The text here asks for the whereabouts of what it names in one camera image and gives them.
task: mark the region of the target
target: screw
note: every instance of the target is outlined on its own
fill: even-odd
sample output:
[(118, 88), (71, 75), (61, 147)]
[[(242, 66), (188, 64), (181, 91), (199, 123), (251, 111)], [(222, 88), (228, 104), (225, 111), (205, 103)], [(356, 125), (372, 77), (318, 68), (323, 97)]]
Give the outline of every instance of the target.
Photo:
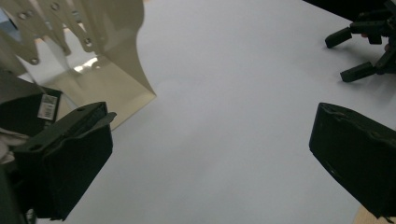
[(59, 10), (59, 4), (58, 3), (52, 3), (50, 5), (50, 8), (52, 8), (52, 10), (57, 11)]
[(26, 20), (28, 16), (27, 16), (26, 13), (21, 12), (20, 14), (18, 14), (18, 17), (19, 17), (21, 20)]
[(37, 58), (33, 58), (30, 60), (30, 63), (36, 65), (40, 63), (40, 60), (38, 60)]
[(87, 47), (92, 46), (92, 42), (91, 42), (91, 40), (90, 40), (89, 38), (85, 38), (85, 39), (84, 39), (84, 43), (85, 43), (85, 45), (86, 45)]

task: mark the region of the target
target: beige cardboard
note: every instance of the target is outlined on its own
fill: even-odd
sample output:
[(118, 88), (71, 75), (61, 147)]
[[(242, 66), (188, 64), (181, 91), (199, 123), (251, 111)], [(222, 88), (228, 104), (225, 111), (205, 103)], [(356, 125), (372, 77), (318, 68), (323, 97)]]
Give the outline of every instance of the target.
[[(136, 49), (137, 32), (144, 18), (143, 2), (75, 0), (71, 3), (39, 0), (36, 5), (41, 7), (38, 11), (45, 20), (54, 26), (49, 35), (42, 36), (47, 46), (38, 49), (40, 62), (55, 58), (58, 70), (60, 64), (64, 71), (43, 77), (38, 71), (48, 70), (49, 63), (22, 63), (39, 84), (63, 91), (74, 106), (107, 102), (108, 110), (118, 114), (111, 123), (114, 129), (155, 97)], [(81, 23), (75, 21), (71, 7), (78, 12)], [(60, 32), (63, 26), (68, 28), (66, 34)], [(65, 114), (68, 108), (62, 108), (60, 114)]]
[[(396, 217), (391, 218), (391, 220), (396, 222)], [(388, 224), (388, 222), (383, 217), (377, 219), (373, 214), (367, 211), (366, 208), (361, 206), (355, 216), (353, 224)]]

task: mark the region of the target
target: black plastic part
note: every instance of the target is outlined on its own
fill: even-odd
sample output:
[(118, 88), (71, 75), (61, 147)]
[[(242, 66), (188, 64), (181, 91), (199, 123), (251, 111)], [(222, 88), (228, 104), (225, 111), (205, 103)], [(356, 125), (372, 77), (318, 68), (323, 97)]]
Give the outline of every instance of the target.
[(379, 35), (386, 24), (385, 21), (355, 21), (349, 28), (352, 34)]
[(369, 42), (372, 45), (381, 45), (382, 44), (382, 38), (381, 35), (368, 35), (369, 37)]
[(382, 55), (382, 57), (376, 62), (375, 67), (379, 70), (386, 69), (387, 67), (394, 65), (396, 61), (396, 46), (393, 44), (389, 49)]
[(396, 216), (396, 132), (321, 103), (309, 142), (330, 175), (376, 217)]
[(323, 8), (335, 15), (350, 21), (358, 18), (364, 11), (372, 11), (384, 8), (386, 0), (304, 0), (314, 6)]
[(344, 82), (353, 82), (376, 73), (376, 68), (371, 63), (363, 63), (341, 73)]
[(391, 0), (384, 3), (385, 7), (393, 14), (396, 15), (396, 5)]
[(38, 217), (65, 220), (112, 152), (105, 103), (78, 108), (15, 149)]
[(331, 49), (345, 41), (347, 41), (348, 39), (352, 38), (352, 34), (350, 33), (349, 28), (344, 28), (332, 35), (329, 35), (326, 39), (326, 46), (328, 49)]

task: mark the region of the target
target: white background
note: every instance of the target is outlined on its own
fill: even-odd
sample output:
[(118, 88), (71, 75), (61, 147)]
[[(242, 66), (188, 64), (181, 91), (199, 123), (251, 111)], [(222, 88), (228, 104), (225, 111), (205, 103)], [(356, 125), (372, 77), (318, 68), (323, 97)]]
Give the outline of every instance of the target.
[(352, 223), (360, 204), (308, 142), (319, 102), (396, 127), (395, 76), (339, 76), (383, 47), (357, 35), (326, 49), (349, 21), (303, 1), (145, 7), (138, 49), (158, 97), (115, 130), (113, 155), (65, 223)]

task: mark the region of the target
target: label sticker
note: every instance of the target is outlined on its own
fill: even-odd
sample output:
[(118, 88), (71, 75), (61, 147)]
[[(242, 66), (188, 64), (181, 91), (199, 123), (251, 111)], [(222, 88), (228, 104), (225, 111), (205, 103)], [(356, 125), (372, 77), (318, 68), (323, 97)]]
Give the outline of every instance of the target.
[(53, 120), (57, 101), (57, 97), (44, 94), (41, 98), (41, 105), (38, 109), (37, 116), (41, 119)]

